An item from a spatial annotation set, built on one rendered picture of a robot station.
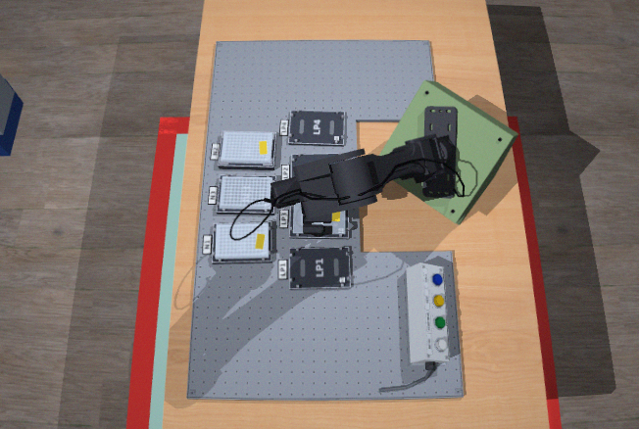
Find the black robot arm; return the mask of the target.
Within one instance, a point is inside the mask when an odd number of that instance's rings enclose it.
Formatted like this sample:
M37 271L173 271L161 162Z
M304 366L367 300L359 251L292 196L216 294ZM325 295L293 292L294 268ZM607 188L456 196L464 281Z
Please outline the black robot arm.
M432 113L431 110L435 112ZM451 113L447 113L447 110ZM306 218L352 210L377 202L375 194L383 192L384 185L397 178L414 178L416 183L423 182L422 194L425 197L453 198L456 178L453 171L444 164L412 160L425 158L441 161L456 170L457 109L426 107L424 136L405 141L405 144L408 145L394 148L391 154L383 156L366 155L365 149L359 149L295 166L295 177L270 184L271 206L281 194L301 188L303 194L318 199L310 200L297 191L280 197L274 206L282 209L301 203L302 214ZM343 160L347 161L329 165ZM408 164L396 168L382 187L374 188L392 172L395 165L407 161ZM338 201L338 198L341 200Z

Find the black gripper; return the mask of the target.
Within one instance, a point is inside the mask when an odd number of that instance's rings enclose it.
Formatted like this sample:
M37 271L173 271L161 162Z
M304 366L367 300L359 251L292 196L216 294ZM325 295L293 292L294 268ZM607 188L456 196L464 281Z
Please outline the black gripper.
M303 214L303 233L321 237L325 234L332 234L332 225L312 224L314 222L332 223L332 214L306 218Z

